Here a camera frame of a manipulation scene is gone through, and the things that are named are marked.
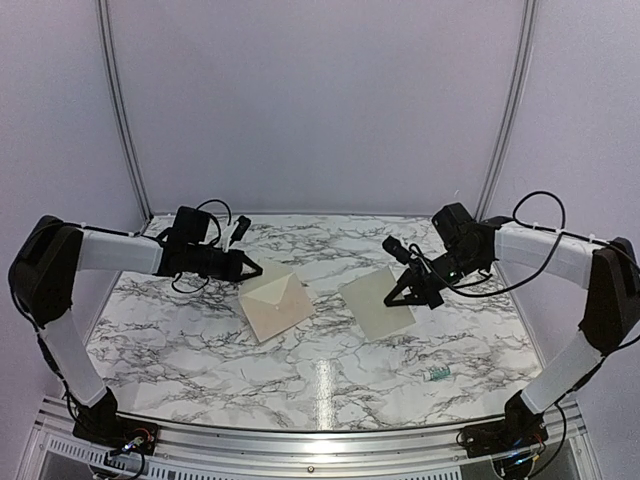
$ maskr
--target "ventilation grille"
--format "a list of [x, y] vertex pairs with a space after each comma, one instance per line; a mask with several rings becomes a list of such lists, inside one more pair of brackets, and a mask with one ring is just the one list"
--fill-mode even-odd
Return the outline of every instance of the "ventilation grille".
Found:
[[[98, 447], [84, 445], [71, 439], [60, 438], [55, 435], [49, 437], [48, 450], [63, 457], [87, 463], [94, 467], [104, 468], [105, 452]], [[124, 470], [127, 464], [118, 461], [117, 457], [108, 460], [112, 469]], [[149, 480], [273, 480], [273, 477], [263, 477], [260, 475], [225, 475], [216, 472], [203, 472], [202, 469], [189, 468], [183, 465], [167, 465], [159, 463], [155, 458], [147, 457], [147, 468], [145, 474], [140, 478]], [[321, 472], [317, 472], [317, 477], [322, 477]], [[429, 472], [414, 473], [413, 475], [388, 475], [376, 477], [378, 480], [463, 480], [460, 468], [453, 467]]]

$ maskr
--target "vertical metal post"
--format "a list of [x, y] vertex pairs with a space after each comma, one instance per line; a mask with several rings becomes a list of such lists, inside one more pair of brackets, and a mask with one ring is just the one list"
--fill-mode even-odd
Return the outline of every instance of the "vertical metal post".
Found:
[[502, 116], [502, 124], [498, 132], [498, 138], [493, 148], [489, 171], [484, 181], [484, 185], [480, 192], [480, 199], [475, 211], [475, 218], [481, 220], [487, 215], [493, 194], [498, 183], [500, 170], [504, 164], [509, 148], [509, 139], [513, 124], [516, 117], [518, 105], [524, 91], [527, 69], [529, 66], [529, 58], [531, 57], [531, 49], [533, 46], [533, 34], [535, 21], [538, 12], [538, 0], [526, 0], [522, 14], [522, 27], [520, 30], [520, 40], [518, 42], [518, 52], [516, 54], [516, 62], [513, 68], [513, 76], [511, 78], [511, 86], [507, 103], [505, 105], [504, 115]]
[[129, 123], [127, 121], [127, 113], [124, 105], [124, 98], [122, 96], [122, 89], [120, 87], [120, 78], [118, 77], [118, 67], [113, 47], [113, 33], [111, 30], [109, 5], [107, 0], [96, 0], [96, 6], [98, 10], [100, 41], [102, 43], [102, 53], [107, 73], [107, 83], [109, 86], [111, 103], [113, 104], [113, 110], [116, 117], [118, 135], [120, 136], [120, 142], [122, 143], [127, 170], [129, 172], [138, 207], [145, 221], [148, 221], [152, 217], [151, 206], [149, 205], [149, 198], [147, 197], [144, 182], [142, 181], [142, 172], [140, 170], [133, 137], [131, 136]]

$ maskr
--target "white wall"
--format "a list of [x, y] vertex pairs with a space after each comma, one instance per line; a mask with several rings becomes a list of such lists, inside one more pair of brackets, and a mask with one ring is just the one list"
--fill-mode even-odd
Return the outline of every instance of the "white wall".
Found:
[[[0, 7], [0, 272], [45, 213], [112, 228], [141, 225], [108, 99], [93, 2]], [[97, 313], [110, 273], [82, 273], [78, 329]], [[55, 382], [27, 322], [0, 288], [0, 469], [14, 478], [27, 434]]]
[[110, 5], [155, 211], [475, 208], [522, 2]]
[[[544, 0], [522, 105], [492, 214], [510, 214], [525, 193], [548, 189], [568, 227], [625, 236], [640, 251], [640, 4]], [[523, 213], [557, 224], [551, 202]], [[511, 282], [530, 271], [508, 268]], [[542, 276], [516, 292], [547, 359], [576, 332], [586, 295]], [[638, 478], [640, 349], [612, 356], [579, 395], [606, 480]]]

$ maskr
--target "gray marble vein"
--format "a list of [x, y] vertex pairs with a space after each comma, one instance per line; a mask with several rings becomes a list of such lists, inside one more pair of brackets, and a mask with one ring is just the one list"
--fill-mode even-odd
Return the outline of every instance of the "gray marble vein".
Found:
[[[366, 430], [500, 413], [540, 371], [508, 295], [415, 307], [415, 325], [370, 342], [338, 288], [392, 265], [387, 235], [442, 253], [429, 219], [253, 216], [241, 246], [295, 268], [316, 313], [258, 344], [237, 286], [181, 295], [171, 279], [124, 273], [87, 346], [120, 409], [182, 422], [267, 429]], [[171, 218], [156, 218], [147, 233]], [[181, 288], [200, 285], [185, 275]], [[495, 280], [473, 287], [491, 291]], [[451, 375], [430, 380], [429, 370]]]

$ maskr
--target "envelope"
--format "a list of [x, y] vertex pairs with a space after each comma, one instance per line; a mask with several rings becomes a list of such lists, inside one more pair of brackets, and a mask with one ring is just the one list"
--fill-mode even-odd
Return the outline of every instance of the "envelope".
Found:
[[258, 341], [264, 342], [310, 317], [314, 308], [293, 268], [268, 260], [258, 264], [262, 275], [243, 282], [238, 294]]

